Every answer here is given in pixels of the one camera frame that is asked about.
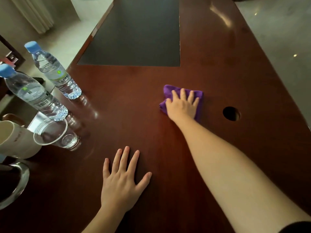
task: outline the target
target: brown table surface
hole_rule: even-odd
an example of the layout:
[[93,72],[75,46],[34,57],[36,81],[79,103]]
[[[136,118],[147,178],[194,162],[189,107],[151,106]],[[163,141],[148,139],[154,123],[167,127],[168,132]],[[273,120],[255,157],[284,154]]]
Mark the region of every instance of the brown table surface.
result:
[[[153,176],[118,232],[233,232],[182,133],[159,110],[165,84],[204,91],[201,124],[311,214],[310,130],[238,8],[232,0],[179,0],[179,13],[180,67],[76,65],[88,39],[69,73],[93,109],[62,101],[90,133],[74,152],[47,146],[27,161],[29,183],[0,211],[0,232],[82,231],[100,207],[104,159],[126,145],[130,157],[141,151],[136,181]],[[239,121],[223,116],[227,106]]]

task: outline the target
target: black panel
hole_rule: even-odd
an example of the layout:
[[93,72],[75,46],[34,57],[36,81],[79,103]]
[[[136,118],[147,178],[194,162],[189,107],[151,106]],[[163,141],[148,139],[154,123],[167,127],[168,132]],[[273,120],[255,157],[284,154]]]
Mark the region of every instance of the black panel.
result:
[[180,66],[178,0],[115,0],[79,65]]

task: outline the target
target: white mug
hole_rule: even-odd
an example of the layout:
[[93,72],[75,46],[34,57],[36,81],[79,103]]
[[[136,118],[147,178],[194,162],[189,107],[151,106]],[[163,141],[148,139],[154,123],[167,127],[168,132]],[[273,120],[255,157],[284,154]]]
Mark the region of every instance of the white mug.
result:
[[31,131],[11,121],[0,121],[0,154],[26,159],[40,149]]

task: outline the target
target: cup rim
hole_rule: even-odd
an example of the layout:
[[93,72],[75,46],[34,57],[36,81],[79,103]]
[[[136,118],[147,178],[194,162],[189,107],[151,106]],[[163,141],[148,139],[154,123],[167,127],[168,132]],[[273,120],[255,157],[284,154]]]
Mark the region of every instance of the cup rim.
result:
[[14,124],[16,124],[16,123],[14,123],[14,122],[12,122],[12,121],[10,121],[10,120],[0,121],[0,123],[3,123],[3,122],[8,122],[8,123],[10,123],[13,127],[12,127],[12,131],[11,131],[10,135],[9,135],[3,142],[1,142],[0,145],[2,145],[3,143],[5,143],[5,142],[11,137],[11,135],[13,134],[13,131],[14,131]]
[[[61,120],[62,120],[62,121],[65,121],[65,123],[66,123],[66,128],[65,128],[64,132],[63,132],[56,140],[54,140],[54,141],[52,141],[52,142],[50,142],[50,143],[46,143],[46,144],[38,143],[38,142],[36,141],[36,139],[35,139],[36,134],[39,135],[39,134],[37,133],[38,130],[41,129],[47,122],[49,122],[49,121],[51,121],[51,120],[54,120],[54,119],[60,119],[60,120],[58,120],[58,121],[61,121]],[[51,117],[48,117],[47,119],[43,120],[43,121],[40,123],[40,125],[39,125],[38,127],[36,127],[36,129],[34,130],[33,138],[34,138],[34,141],[35,141],[38,145],[50,145],[50,144],[53,144],[53,143],[55,143],[56,141],[58,141],[58,140],[66,133],[67,129],[68,129],[68,122],[67,122],[66,118],[61,117],[61,116],[57,116],[57,115],[56,115],[56,116],[51,116]]]

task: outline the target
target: blue bottle cap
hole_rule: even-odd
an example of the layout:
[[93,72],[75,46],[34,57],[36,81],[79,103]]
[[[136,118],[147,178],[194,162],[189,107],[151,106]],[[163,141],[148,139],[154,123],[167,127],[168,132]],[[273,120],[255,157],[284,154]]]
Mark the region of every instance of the blue bottle cap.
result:
[[37,51],[42,50],[39,44],[35,41],[26,43],[25,47],[30,53],[36,53]]
[[9,78],[13,74],[15,74],[15,72],[16,71],[7,64],[0,65],[0,77]]

